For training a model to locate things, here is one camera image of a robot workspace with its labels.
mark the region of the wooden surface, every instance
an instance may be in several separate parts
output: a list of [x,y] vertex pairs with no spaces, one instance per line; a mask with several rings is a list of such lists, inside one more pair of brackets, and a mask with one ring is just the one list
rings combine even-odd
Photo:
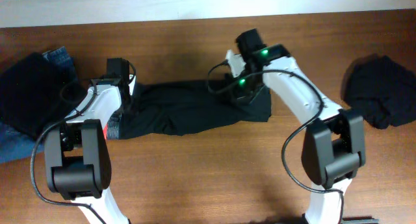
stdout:
[[[343,103],[343,75],[357,58],[388,55],[416,71],[414,10],[0,29],[1,67],[32,51],[65,45],[82,78],[104,73],[106,58],[123,57],[145,84],[204,79],[226,50],[235,48],[235,38],[254,27],[267,44],[284,44],[304,73],[338,103]],[[273,113],[268,123],[107,142],[111,190],[121,211],[132,223],[247,223],[300,216],[309,193],[290,180],[280,162],[281,145],[298,122],[276,96]],[[367,164],[346,193],[345,216],[415,223],[416,122],[383,131],[366,124],[365,130]],[[287,160],[309,184],[300,163],[302,142],[303,134],[293,140]],[[40,189],[60,199],[46,188],[44,173],[40,154]],[[0,223],[87,223],[77,208],[47,205],[35,196],[29,159],[1,164],[0,178]]]

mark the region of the black clothing pile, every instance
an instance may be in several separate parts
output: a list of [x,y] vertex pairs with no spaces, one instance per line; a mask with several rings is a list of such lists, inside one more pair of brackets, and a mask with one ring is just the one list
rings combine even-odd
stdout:
[[[69,75],[39,53],[20,60],[0,76],[1,121],[38,137],[48,123],[62,120],[77,106],[60,98],[61,89],[70,81]],[[80,99],[85,93],[80,88],[72,95]]]
[[416,77],[383,56],[354,68],[344,101],[377,129],[410,123],[416,120]]

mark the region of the wire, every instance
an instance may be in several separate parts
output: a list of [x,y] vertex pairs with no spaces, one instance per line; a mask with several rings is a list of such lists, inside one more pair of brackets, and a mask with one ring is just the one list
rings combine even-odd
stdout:
[[315,95],[318,97],[319,99],[319,107],[318,107],[318,112],[307,122],[305,122],[304,124],[302,124],[300,127],[298,127],[294,132],[292,132],[292,134],[285,140],[285,143],[283,143],[283,147],[281,148],[281,162],[283,164],[283,167],[285,168],[287,174],[290,176],[290,178],[297,184],[299,185],[301,188],[309,191],[309,192],[314,192],[314,193],[320,193],[320,194],[325,194],[325,193],[332,193],[332,192],[337,192],[339,193],[339,197],[341,200],[341,212],[339,215],[339,222],[338,224],[341,224],[342,220],[343,220],[343,213],[344,213],[344,192],[342,190],[339,189],[329,189],[329,190],[317,190],[317,189],[313,189],[310,188],[308,186],[306,186],[305,184],[301,183],[290,171],[287,162],[286,162],[286,157],[285,157],[285,153],[286,153],[286,148],[289,144],[289,142],[297,135],[299,134],[299,132],[301,132],[302,130],[304,130],[308,125],[310,125],[312,122],[314,122],[316,119],[319,118],[320,114],[322,113],[322,111],[324,110],[324,100],[322,99],[322,97],[320,96],[318,90],[305,78],[303,78],[302,76],[291,72],[291,71],[286,71],[284,69],[268,69],[268,70],[263,70],[263,71],[258,71],[258,72],[253,72],[249,75],[245,75],[243,77],[239,77],[236,81],[232,82],[231,84],[229,84],[228,86],[226,86],[225,88],[219,89],[219,90],[213,90],[210,86],[209,86],[209,76],[210,74],[219,66],[225,66],[227,65],[227,60],[221,62],[220,64],[217,64],[216,66],[214,66],[213,68],[211,68],[211,70],[209,70],[208,72],[208,76],[207,76],[207,88],[208,91],[212,94],[218,95],[224,92],[227,92],[229,90],[231,90],[232,88],[234,88],[234,86],[238,85],[240,80],[242,79],[247,79],[250,77],[253,77],[254,75],[262,75],[265,73],[284,73],[284,74],[288,74],[291,77],[296,77],[297,79],[300,79],[303,83],[305,83],[308,87],[311,88],[311,90],[315,93]]
[[135,76],[136,76],[136,68],[132,65],[132,63],[131,62],[129,62],[129,64],[130,64],[130,66],[131,66],[131,69],[133,69],[133,76],[131,77],[131,79],[129,80],[129,84],[131,84],[131,82],[133,81],[133,79],[135,78]]
[[36,185],[36,179],[35,179],[35,177],[34,177],[34,161],[35,161],[35,158],[36,158],[36,151],[38,150],[38,147],[39,147],[39,144],[40,144],[40,142],[45,138],[45,136],[50,132],[50,131],[52,131],[55,127],[57,127],[57,126],[59,126],[59,125],[61,125],[61,124],[63,124],[63,123],[65,123],[66,121],[69,121],[69,120],[72,120],[72,119],[75,119],[75,118],[77,118],[77,117],[79,117],[79,116],[81,116],[82,115],[82,113],[83,112],[85,112],[90,106],[91,106],[91,104],[94,102],[94,99],[96,98],[96,96],[97,96],[97,86],[96,86],[96,84],[94,83],[94,82],[92,82],[92,85],[94,86],[94,93],[93,93],[93,96],[92,96],[92,98],[91,98],[91,100],[89,100],[89,102],[87,103],[87,105],[81,110],[81,111],[77,111],[77,113],[76,114],[74,114],[74,115],[72,115],[72,116],[70,116],[70,117],[67,117],[67,118],[64,118],[63,120],[61,120],[61,121],[58,121],[58,122],[56,122],[56,123],[54,123],[54,124],[52,124],[52,125],[50,125],[50,126],[48,126],[42,133],[41,133],[41,135],[38,137],[38,139],[36,140],[36,143],[34,144],[34,147],[33,147],[33,150],[32,150],[32,155],[31,155],[31,181],[32,181],[32,186],[33,186],[33,189],[34,189],[34,191],[35,191],[35,193],[37,194],[37,196],[42,200],[42,201],[44,201],[44,202],[46,202],[46,203],[49,203],[49,204],[52,204],[52,205],[60,205],[60,206],[78,206],[78,207],[84,207],[84,208],[87,208],[87,209],[89,209],[89,211],[91,211],[99,220],[100,220],[100,222],[102,222],[102,224],[106,224],[105,223],[105,221],[103,220],[103,218],[101,218],[100,216],[99,216],[99,214],[91,207],[91,205],[87,205],[87,204],[82,204],[82,203],[67,203],[67,202],[60,202],[60,201],[52,201],[52,200],[50,200],[50,199],[47,199],[46,197],[44,197],[41,193],[40,193],[40,191],[39,191],[39,188],[38,188],[38,186]]

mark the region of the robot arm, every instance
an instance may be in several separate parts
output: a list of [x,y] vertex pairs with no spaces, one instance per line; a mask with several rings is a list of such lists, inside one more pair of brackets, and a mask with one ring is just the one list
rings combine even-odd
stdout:
[[[345,193],[358,168],[365,163],[363,118],[328,99],[302,73],[296,60],[282,45],[267,47],[255,29],[242,33],[237,38],[237,45],[239,55],[231,50],[226,55],[236,80],[262,71],[286,71],[263,73],[262,77],[250,81],[244,79],[246,95],[255,97],[255,93],[265,85],[278,94],[304,124],[317,114],[321,99],[304,81],[291,74],[304,78],[319,93],[324,108],[318,119],[307,127],[302,164],[313,181],[313,189],[338,189]],[[332,133],[338,134],[339,139],[332,141]],[[338,223],[340,211],[341,197],[338,193],[311,193],[304,221],[308,224]]]
[[[115,112],[123,112],[132,103],[136,81],[129,74],[129,62],[121,58],[107,60],[107,74],[92,80],[86,97],[68,116],[74,116],[45,139],[45,168],[48,188],[65,200],[91,206],[106,224],[128,224],[110,191],[111,162],[103,129]],[[82,156],[65,156],[65,151],[82,147]],[[90,223],[102,222],[85,207],[79,207]]]

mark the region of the crumpled black cloth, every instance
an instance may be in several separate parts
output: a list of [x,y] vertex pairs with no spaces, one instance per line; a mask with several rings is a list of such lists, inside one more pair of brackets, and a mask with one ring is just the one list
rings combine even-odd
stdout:
[[[71,81],[40,53],[32,53],[0,76],[1,121],[32,138],[38,137],[51,122],[65,118],[77,103],[60,98],[61,89]],[[85,94],[72,93],[75,99]]]
[[[211,81],[221,88],[225,81]],[[165,84],[136,84],[134,105],[120,122],[119,139],[130,139],[149,133],[168,135],[193,134],[238,121],[267,122],[271,116],[268,88],[250,105],[236,105],[229,95],[215,96],[207,91],[205,81],[183,81]]]
[[377,129],[410,123],[416,120],[416,77],[383,56],[354,68],[344,101]]

